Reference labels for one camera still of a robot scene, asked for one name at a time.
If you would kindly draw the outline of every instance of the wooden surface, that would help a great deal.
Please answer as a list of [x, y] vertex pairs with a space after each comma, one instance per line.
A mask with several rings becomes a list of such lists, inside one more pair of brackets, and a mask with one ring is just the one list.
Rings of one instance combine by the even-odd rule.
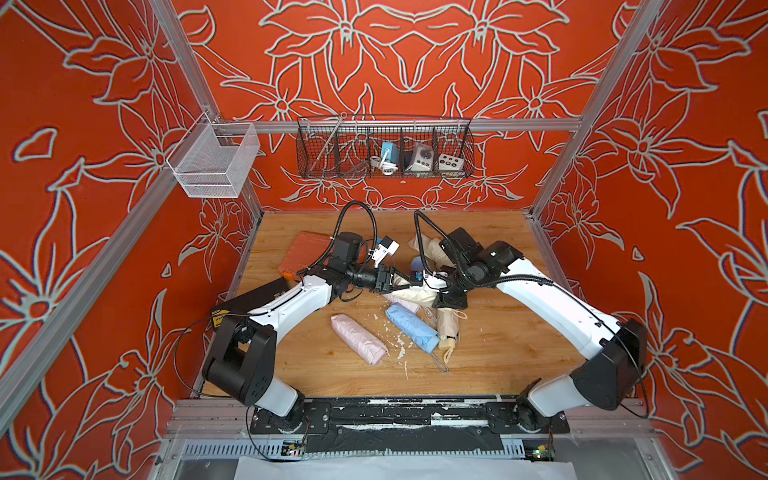
[[[496, 240], [508, 242], [544, 270], [522, 212], [434, 212], [429, 217], [446, 232], [464, 227], [484, 247]], [[337, 214], [321, 213], [266, 214], [238, 294], [279, 276], [277, 266], [297, 233], [330, 235], [336, 218]], [[407, 272], [417, 255], [408, 247], [415, 232], [413, 214], [381, 212], [376, 222], [379, 237], [400, 243], [394, 261]], [[438, 236], [424, 222], [421, 225], [427, 236]], [[366, 239], [372, 236], [370, 219], [359, 210], [348, 212], [341, 230]], [[387, 257], [385, 263], [390, 262], [392, 257]], [[570, 372], [584, 361], [557, 330], [510, 296], [476, 289], [469, 293], [468, 303], [468, 319], [460, 321], [461, 342], [449, 363], [450, 373], [440, 373], [432, 357], [386, 318], [389, 303], [382, 296], [366, 291], [351, 303], [334, 300], [291, 330], [277, 347], [275, 374], [307, 396], [480, 395], [520, 393], [532, 380]], [[389, 355], [376, 366], [365, 363], [331, 328], [330, 317], [337, 313], [351, 316], [378, 336]], [[222, 393], [210, 383], [203, 391]]]

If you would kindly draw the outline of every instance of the white sheet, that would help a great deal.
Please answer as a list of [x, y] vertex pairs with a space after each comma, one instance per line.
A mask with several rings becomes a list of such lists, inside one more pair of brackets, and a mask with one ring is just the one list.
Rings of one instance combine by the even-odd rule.
[[442, 456], [381, 456], [272, 463], [240, 457], [234, 480], [577, 480], [571, 463]]

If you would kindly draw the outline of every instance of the floral pattern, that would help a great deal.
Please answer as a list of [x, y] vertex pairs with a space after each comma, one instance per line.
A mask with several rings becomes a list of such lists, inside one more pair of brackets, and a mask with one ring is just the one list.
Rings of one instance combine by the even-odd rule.
[[[767, 29], [762, 4], [665, 2], [542, 219], [574, 291], [647, 326], [681, 478], [768, 477]], [[590, 251], [584, 217], [622, 249]]]
[[[200, 109], [146, 0], [7, 2], [0, 20], [14, 45], [0, 53], [14, 92], [5, 108], [20, 119], [0, 135], [12, 225], [0, 240], [2, 374], [56, 321]], [[242, 198], [225, 207], [213, 219], [205, 203], [171, 193], [0, 439], [0, 477], [148, 474], [174, 401], [188, 395], [169, 369], [174, 341], [228, 290], [254, 225]], [[228, 247], [212, 265], [200, 255], [176, 266], [201, 221]], [[201, 347], [179, 348], [187, 382]]]
[[[280, 121], [340, 112], [578, 118], [637, 8], [590, 3], [306, 0], [241, 5], [232, 16], [216, 2], [174, 2], [223, 116]], [[600, 40], [574, 41], [594, 25]], [[248, 55], [241, 38], [253, 39]], [[556, 158], [546, 152], [566, 134], [476, 138], [477, 171], [458, 184], [301, 179], [285, 134], [263, 141], [251, 180], [270, 210], [338, 209], [349, 198], [382, 209], [527, 207]]]

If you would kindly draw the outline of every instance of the black cable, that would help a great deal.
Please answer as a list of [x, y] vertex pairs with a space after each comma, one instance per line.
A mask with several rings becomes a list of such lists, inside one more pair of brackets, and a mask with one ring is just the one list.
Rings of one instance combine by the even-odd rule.
[[353, 301], [354, 299], [356, 299], [358, 296], [361, 296], [361, 295], [362, 295], [362, 292], [364, 292], [364, 291], [365, 291], [365, 289], [361, 288], [361, 289], [360, 289], [360, 291], [359, 291], [359, 293], [358, 293], [357, 295], [355, 295], [354, 297], [352, 297], [352, 298], [342, 298], [342, 296], [341, 296], [341, 295], [339, 295], [339, 300], [341, 300], [342, 302], [345, 302], [345, 303], [346, 303], [346, 302], [351, 302], [351, 301]]
[[274, 462], [270, 457], [263, 454], [261, 450], [259, 450], [259, 447], [256, 446], [256, 443], [253, 441], [253, 437], [250, 436], [250, 423], [248, 422], [248, 410], [250, 409], [249, 406], [245, 408], [245, 431], [248, 432], [248, 438], [250, 439], [250, 444], [253, 445], [253, 447], [256, 449], [257, 452], [259, 452], [259, 455], [264, 457], [264, 460], [267, 460], [268, 462]]
[[422, 218], [430, 227], [435, 229], [435, 231], [439, 233], [443, 237], [443, 239], [445, 239], [445, 250], [447, 250], [445, 254], [448, 256], [448, 258], [450, 258], [453, 261], [453, 263], [455, 263], [456, 268], [458, 269], [458, 272], [462, 276], [464, 281], [469, 285], [473, 286], [474, 288], [487, 288], [490, 286], [496, 286], [500, 283], [517, 282], [517, 281], [534, 282], [540, 285], [552, 285], [554, 283], [552, 280], [548, 279], [545, 276], [524, 275], [524, 274], [523, 275], [507, 275], [507, 276], [503, 276], [501, 278], [497, 278], [493, 280], [486, 280], [485, 282], [476, 282], [475, 279], [472, 277], [472, 275], [467, 271], [466, 266], [464, 266], [464, 264], [459, 261], [459, 258], [458, 258], [458, 256], [460, 255], [458, 251], [459, 247], [456, 245], [455, 241], [451, 237], [449, 237], [447, 233], [445, 233], [440, 227], [438, 227], [437, 224], [433, 222], [429, 217], [427, 217], [423, 212], [417, 210], [413, 212], [413, 220], [414, 220], [415, 229], [416, 229], [416, 239], [419, 242], [419, 256], [422, 259], [422, 263], [425, 264], [425, 270], [427, 270], [432, 275], [434, 273], [432, 273], [432, 271], [426, 265], [426, 258], [424, 257], [424, 243], [422, 242], [421, 227], [419, 226], [419, 218]]
[[552, 435], [552, 417], [549, 417], [548, 431], [547, 457], [549, 457], [550, 462], [554, 462], [554, 435]]
[[597, 319], [597, 321], [600, 324], [602, 324], [602, 326], [604, 326], [609, 332], [611, 332], [613, 337], [621, 344], [622, 348], [624, 348], [624, 351], [627, 352], [627, 356], [632, 361], [632, 365], [634, 366], [635, 372], [637, 373], [638, 383], [640, 383], [640, 387], [643, 390], [643, 397], [644, 397], [644, 402], [645, 402], [645, 415], [638, 415], [637, 413], [632, 412], [627, 406], [625, 406], [622, 403], [619, 403], [619, 405], [621, 405], [622, 408], [624, 408], [629, 413], [631, 413], [632, 415], [635, 415], [638, 418], [641, 418], [641, 419], [647, 419], [648, 418], [648, 416], [650, 415], [650, 406], [649, 406], [649, 403], [648, 403], [648, 393], [647, 393], [647, 391], [645, 389], [645, 384], [643, 383], [643, 374], [640, 371], [640, 367], [637, 364], [637, 362], [635, 361], [634, 357], [632, 356], [632, 353], [630, 352], [630, 350], [627, 347], [627, 345], [624, 344], [624, 341], [621, 338], [619, 338], [616, 335], [616, 332], [614, 332], [600, 317], [598, 317], [591, 310], [589, 310], [579, 299], [577, 299], [575, 296], [573, 296], [573, 294], [571, 294], [566, 289], [564, 289], [563, 287], [561, 287], [558, 284], [556, 284], [551, 279], [548, 279], [547, 277], [544, 277], [544, 276], [536, 276], [536, 275], [507, 275], [507, 276], [503, 276], [503, 277], [498, 278], [498, 279], [488, 280], [488, 281], [485, 281], [485, 282], [475, 282], [475, 279], [472, 278], [472, 276], [467, 271], [465, 266], [461, 262], [458, 261], [458, 255], [460, 253], [458, 252], [458, 246], [455, 245], [455, 241], [451, 237], [449, 237], [443, 230], [441, 230], [440, 227], [438, 227], [435, 224], [435, 222], [430, 220], [429, 217], [427, 217], [421, 211], [417, 210], [417, 211], [415, 211], [413, 213], [413, 219], [414, 219], [415, 229], [416, 229], [416, 239], [419, 242], [419, 256], [422, 259], [422, 263], [424, 264], [425, 270], [427, 270], [428, 272], [432, 273], [429, 270], [429, 267], [427, 266], [427, 263], [426, 263], [426, 258], [424, 257], [424, 245], [423, 245], [423, 242], [422, 242], [421, 229], [419, 227], [419, 218], [420, 217], [422, 219], [424, 219], [424, 221], [430, 227], [435, 229], [435, 231], [437, 231], [437, 233], [440, 233], [440, 235], [442, 235], [442, 237], [446, 240], [446, 242], [445, 242], [445, 249], [449, 250], [449, 251], [447, 251], [445, 253], [456, 264], [456, 267], [458, 268], [458, 271], [462, 275], [464, 280], [468, 284], [472, 285], [473, 287], [476, 287], [476, 288], [490, 287], [490, 286], [498, 285], [500, 283], [513, 282], [513, 281], [526, 281], [526, 282], [538, 283], [539, 285], [554, 286], [554, 287], [562, 290], [566, 295], [568, 295], [570, 298], [572, 298], [573, 301], [578, 303], [578, 305], [581, 308], [587, 310], [587, 312], [589, 313], [590, 316], [593, 316], [595, 319]]
[[[310, 271], [315, 266], [321, 264], [328, 257], [328, 255], [331, 253], [331, 250], [333, 249], [333, 244], [336, 242], [336, 236], [339, 234], [339, 230], [341, 230], [341, 223], [344, 221], [344, 216], [346, 215], [346, 211], [352, 208], [354, 205], [358, 205], [362, 207], [367, 212], [368, 216], [371, 217], [371, 224], [373, 225], [373, 241], [374, 243], [376, 242], [376, 238], [378, 238], [379, 231], [377, 230], [376, 217], [373, 216], [373, 210], [371, 210], [371, 208], [368, 205], [364, 204], [359, 200], [352, 200], [347, 205], [344, 205], [344, 207], [339, 212], [339, 217], [336, 220], [336, 228], [333, 230], [331, 241], [328, 243], [326, 250], [323, 252], [322, 255], [318, 257], [317, 260], [312, 262], [308, 267], [297, 272], [297, 274], [303, 275], [304, 273]], [[363, 265], [368, 263], [368, 260], [370, 260], [372, 256], [373, 256], [373, 249], [368, 251], [368, 254], [366, 255], [366, 260], [363, 262]]]
[[[304, 278], [301, 279], [302, 286], [304, 285]], [[293, 300], [296, 296], [298, 296], [301, 293], [301, 290], [297, 290], [296, 293], [290, 296], [290, 298], [287, 298], [283, 300], [282, 302], [278, 303], [277, 305], [271, 306], [269, 310], [266, 312], [259, 312], [259, 313], [249, 313], [247, 315], [240, 315], [240, 316], [262, 316], [266, 315], [268, 313], [272, 313], [274, 310], [280, 308], [281, 306], [285, 305], [289, 301]]]
[[301, 446], [306, 450], [306, 436], [310, 433], [310, 418], [305, 416], [304, 422], [306, 422], [306, 430], [304, 430], [304, 436], [301, 438]]
[[179, 373], [179, 367], [176, 364], [176, 357], [177, 357], [177, 353], [179, 351], [179, 342], [181, 341], [181, 337], [184, 336], [184, 335], [187, 335], [187, 333], [189, 333], [192, 330], [192, 327], [194, 327], [198, 323], [206, 322], [206, 321], [210, 321], [210, 320], [211, 320], [211, 317], [208, 316], [208, 317], [206, 317], [204, 319], [200, 319], [200, 320], [196, 321], [195, 323], [192, 323], [186, 329], [184, 329], [184, 331], [178, 336], [178, 338], [176, 338], [176, 342], [174, 342], [174, 371], [176, 372], [176, 376], [179, 377], [179, 381], [181, 381], [181, 383], [185, 387], [187, 387], [192, 393], [195, 393], [195, 394], [197, 394], [199, 396], [208, 397], [208, 398], [211, 398], [211, 399], [229, 399], [229, 398], [231, 398], [229, 395], [208, 395], [207, 393], [198, 392], [197, 390], [193, 389], [192, 387], [190, 387], [184, 381], [183, 378], [181, 378], [181, 374]]
[[565, 288], [563, 288], [562, 286], [559, 286], [556, 283], [554, 283], [554, 286], [557, 287], [558, 290], [560, 290], [561, 292], [563, 292], [566, 295], [568, 295], [573, 301], [578, 303], [578, 305], [581, 308], [583, 308], [584, 310], [586, 310], [587, 313], [589, 313], [590, 316], [593, 316], [602, 326], [604, 326], [609, 332], [611, 332], [611, 335], [613, 335], [613, 338], [618, 340], [618, 342], [621, 344], [621, 347], [624, 348], [625, 352], [627, 352], [627, 356], [629, 357], [629, 360], [632, 361], [632, 365], [634, 366], [634, 371], [637, 373], [637, 383], [640, 384], [640, 388], [643, 390], [643, 401], [645, 403], [645, 415], [638, 415], [637, 413], [633, 412], [632, 410], [629, 410], [629, 408], [627, 406], [625, 406], [621, 402], [619, 402], [619, 405], [621, 405], [621, 407], [624, 410], [627, 410], [629, 413], [631, 413], [632, 415], [638, 417], [639, 419], [647, 419], [650, 416], [650, 404], [648, 403], [648, 392], [646, 391], [645, 384], [643, 383], [643, 373], [640, 371], [640, 367], [637, 364], [637, 362], [635, 361], [634, 357], [632, 356], [632, 353], [629, 351], [629, 347], [627, 347], [627, 344], [624, 343], [624, 341], [619, 336], [617, 336], [617, 333], [615, 331], [613, 331], [613, 329], [610, 328], [606, 324], [606, 322], [603, 321], [602, 318], [597, 316], [597, 314], [595, 314], [592, 310], [588, 309], [573, 293], [567, 291]]

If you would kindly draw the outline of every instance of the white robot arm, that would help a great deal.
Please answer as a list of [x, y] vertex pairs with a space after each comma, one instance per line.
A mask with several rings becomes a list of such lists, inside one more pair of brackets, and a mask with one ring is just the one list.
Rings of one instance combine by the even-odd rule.
[[[427, 269], [411, 272], [408, 278], [394, 267], [357, 263], [362, 237], [349, 232], [335, 235], [327, 265], [315, 265], [302, 283], [248, 311], [248, 320], [225, 317], [205, 360], [204, 378], [245, 405], [269, 410], [284, 420], [286, 429], [292, 429], [301, 420], [303, 395], [275, 377], [274, 353], [277, 343], [311, 312], [332, 302], [351, 285], [395, 295], [399, 290], [432, 291], [434, 307], [456, 309], [467, 307], [468, 291], [495, 287], [536, 312], [586, 359], [573, 372], [543, 383], [536, 380], [523, 391], [516, 399], [521, 428], [538, 431], [552, 416], [576, 406], [595, 405], [609, 410], [618, 407], [640, 380], [645, 365], [644, 326], [634, 321], [620, 323], [573, 296], [505, 242], [483, 248], [464, 229], [445, 234], [424, 214], [416, 212], [419, 238], [419, 217], [443, 235], [441, 247], [456, 269]], [[238, 343], [248, 342], [247, 353], [238, 348]]]

